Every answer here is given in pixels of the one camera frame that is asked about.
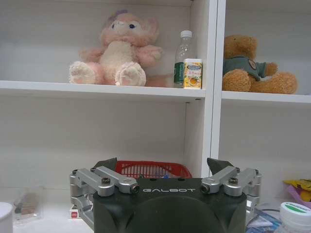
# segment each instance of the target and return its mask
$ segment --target silver metal bracket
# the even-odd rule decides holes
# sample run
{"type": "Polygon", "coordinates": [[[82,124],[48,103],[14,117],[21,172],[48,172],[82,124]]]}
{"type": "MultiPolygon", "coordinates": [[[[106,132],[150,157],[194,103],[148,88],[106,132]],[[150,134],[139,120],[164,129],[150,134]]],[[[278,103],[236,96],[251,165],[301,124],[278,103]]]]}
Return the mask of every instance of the silver metal bracket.
{"type": "Polygon", "coordinates": [[[104,166],[92,168],[91,171],[82,168],[74,170],[70,176],[70,199],[77,206],[80,217],[94,230],[94,216],[92,205],[86,195],[97,192],[101,197],[114,194],[115,186],[122,193],[134,194],[139,191],[139,186],[134,178],[129,178],[116,173],[104,166]]]}
{"type": "Polygon", "coordinates": [[[202,179],[201,190],[204,194],[217,193],[220,186],[224,192],[233,197],[246,194],[246,224],[255,216],[255,207],[260,201],[261,174],[258,170],[247,168],[240,172],[239,168],[227,166],[215,175],[202,179]]]}

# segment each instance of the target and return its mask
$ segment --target brown teddy bear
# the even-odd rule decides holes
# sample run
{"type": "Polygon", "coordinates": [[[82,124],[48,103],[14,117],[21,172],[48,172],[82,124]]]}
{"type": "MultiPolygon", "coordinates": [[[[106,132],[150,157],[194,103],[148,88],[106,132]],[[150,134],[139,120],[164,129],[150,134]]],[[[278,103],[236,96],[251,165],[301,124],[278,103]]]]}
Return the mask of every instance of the brown teddy bear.
{"type": "Polygon", "coordinates": [[[277,72],[275,63],[257,63],[257,39],[244,35],[225,38],[223,90],[261,93],[292,94],[297,89],[296,77],[288,72],[277,72]],[[272,76],[266,81],[261,78],[272,76]]]}

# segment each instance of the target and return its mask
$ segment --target teddy bear's green shirt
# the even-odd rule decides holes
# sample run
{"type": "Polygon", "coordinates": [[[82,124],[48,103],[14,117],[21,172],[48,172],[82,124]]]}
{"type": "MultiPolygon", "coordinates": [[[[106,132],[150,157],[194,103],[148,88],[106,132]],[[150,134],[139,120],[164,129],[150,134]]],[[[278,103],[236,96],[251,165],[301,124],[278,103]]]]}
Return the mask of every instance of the teddy bear's green shirt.
{"type": "Polygon", "coordinates": [[[254,76],[256,81],[260,81],[260,78],[266,77],[266,63],[254,62],[245,56],[236,56],[224,60],[223,75],[234,69],[245,70],[247,73],[254,76]]]}

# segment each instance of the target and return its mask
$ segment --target plastic water bottle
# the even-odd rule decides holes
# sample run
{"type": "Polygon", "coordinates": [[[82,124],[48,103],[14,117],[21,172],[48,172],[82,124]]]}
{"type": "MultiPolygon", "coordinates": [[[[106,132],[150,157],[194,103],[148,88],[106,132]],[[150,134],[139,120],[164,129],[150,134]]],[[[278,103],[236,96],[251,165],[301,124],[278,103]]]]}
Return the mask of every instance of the plastic water bottle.
{"type": "Polygon", "coordinates": [[[311,209],[306,206],[284,202],[280,215],[282,225],[275,233],[311,233],[311,209]]]}
{"type": "Polygon", "coordinates": [[[195,58],[192,48],[192,31],[182,31],[180,33],[180,44],[176,51],[175,68],[174,68],[174,87],[183,88],[184,83],[184,60],[195,58]]]}

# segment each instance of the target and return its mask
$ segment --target green label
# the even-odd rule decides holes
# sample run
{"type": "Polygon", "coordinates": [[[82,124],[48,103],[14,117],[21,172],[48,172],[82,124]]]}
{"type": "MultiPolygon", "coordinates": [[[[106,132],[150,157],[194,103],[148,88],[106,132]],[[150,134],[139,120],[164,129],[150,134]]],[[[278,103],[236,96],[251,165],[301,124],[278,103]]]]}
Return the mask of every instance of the green label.
{"type": "Polygon", "coordinates": [[[296,211],[296,212],[299,212],[299,213],[306,213],[306,212],[304,212],[304,211],[302,211],[302,210],[299,210],[299,209],[297,209],[296,207],[293,207],[293,206],[291,206],[291,205],[285,205],[287,208],[289,208],[290,210],[293,210],[293,211],[296,211]]]}
{"type": "Polygon", "coordinates": [[[174,83],[183,83],[183,82],[184,82],[184,63],[178,62],[175,63],[174,83]]]}

